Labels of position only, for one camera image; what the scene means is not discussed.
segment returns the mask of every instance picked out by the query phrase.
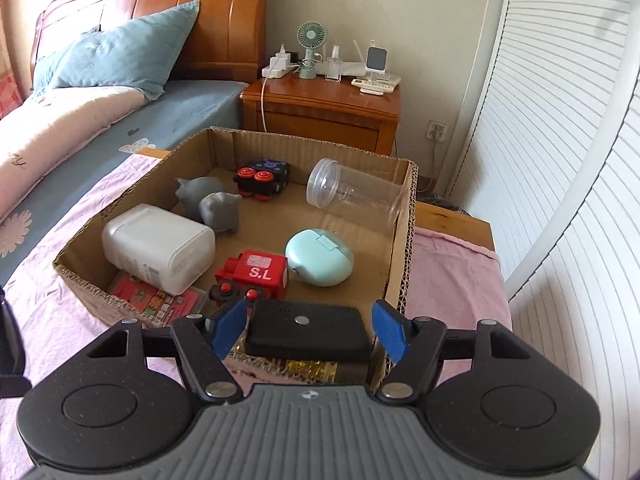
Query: louvered closet door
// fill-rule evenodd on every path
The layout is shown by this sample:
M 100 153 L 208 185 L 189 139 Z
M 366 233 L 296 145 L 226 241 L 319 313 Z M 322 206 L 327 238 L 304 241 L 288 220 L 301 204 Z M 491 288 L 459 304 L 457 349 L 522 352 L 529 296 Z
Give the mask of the louvered closet door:
M 618 73 L 629 0 L 508 0 L 450 199 L 491 223 L 507 278 L 580 168 Z
M 588 461 L 601 479 L 640 468 L 640 94 L 600 176 L 511 301 L 513 329 L 598 401 Z

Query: toy train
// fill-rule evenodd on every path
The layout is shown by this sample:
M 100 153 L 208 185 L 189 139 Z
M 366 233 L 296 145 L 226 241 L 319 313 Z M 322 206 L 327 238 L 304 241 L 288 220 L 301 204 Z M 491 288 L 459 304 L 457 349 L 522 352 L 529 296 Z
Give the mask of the toy train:
M 238 184 L 238 193 L 242 196 L 270 200 L 289 184 L 289 165 L 280 160 L 264 158 L 240 168 L 234 176 L 234 182 Z
M 239 301 L 243 296 L 250 304 L 260 298 L 282 300 L 288 272 L 284 256 L 243 251 L 237 258 L 228 258 L 216 272 L 217 283 L 211 287 L 209 297 L 219 305 Z

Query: cable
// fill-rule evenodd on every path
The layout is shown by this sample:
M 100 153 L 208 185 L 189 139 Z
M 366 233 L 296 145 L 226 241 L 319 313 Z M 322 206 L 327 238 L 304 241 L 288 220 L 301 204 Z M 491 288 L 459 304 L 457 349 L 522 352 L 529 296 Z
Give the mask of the cable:
M 436 171 L 436 139 L 429 139 L 429 137 L 427 137 L 427 132 L 424 133 L 424 138 L 431 141 L 431 179 L 429 185 L 424 189 L 417 189 L 417 193 L 426 193 L 435 180 L 434 174 Z
M 262 82 L 262 91 L 260 92 L 260 112 L 262 113 L 262 129 L 264 130 L 265 133 L 267 133 L 267 121 L 264 120 L 264 87 L 267 85 L 267 81 L 269 79 L 269 76 L 271 75 L 271 70 L 273 70 L 273 66 L 269 67 L 269 71 L 267 72 L 267 77 L 265 77 L 264 81 Z
M 436 139 L 431 139 L 431 180 L 436 178 Z

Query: pink bedspread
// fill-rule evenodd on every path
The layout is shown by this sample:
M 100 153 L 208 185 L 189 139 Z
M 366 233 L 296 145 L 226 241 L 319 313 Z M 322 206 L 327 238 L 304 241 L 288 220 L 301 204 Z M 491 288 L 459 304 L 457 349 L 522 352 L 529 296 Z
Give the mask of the pink bedspread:
M 449 328 L 464 330 L 474 330 L 481 319 L 495 319 L 511 329 L 496 254 L 453 236 L 416 228 L 404 314 L 434 317 Z M 469 361 L 445 362 L 440 381 L 469 367 Z
M 67 213 L 6 284 L 28 356 L 26 376 L 33 384 L 107 328 L 87 312 L 53 271 L 53 259 L 86 220 L 157 163 L 154 158 L 130 156 Z M 495 254 L 456 238 L 416 230 L 406 314 L 437 317 L 451 328 L 474 328 L 476 321 L 485 317 L 510 327 Z M 237 361 L 225 364 L 245 391 L 254 382 L 294 383 Z M 454 364 L 445 373 L 450 376 L 463 366 Z M 172 361 L 151 359 L 149 367 L 179 380 Z M 0 400 L 0 480 L 18 479 L 31 467 L 15 427 L 19 403 L 19 399 Z

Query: wall outlet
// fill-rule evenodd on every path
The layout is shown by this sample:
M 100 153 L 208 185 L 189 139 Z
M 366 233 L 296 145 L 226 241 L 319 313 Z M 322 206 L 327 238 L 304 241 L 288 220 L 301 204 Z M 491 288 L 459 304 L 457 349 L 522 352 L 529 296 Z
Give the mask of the wall outlet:
M 447 138 L 447 125 L 437 121 L 429 121 L 424 137 L 429 140 L 435 140 L 436 142 L 444 142 Z

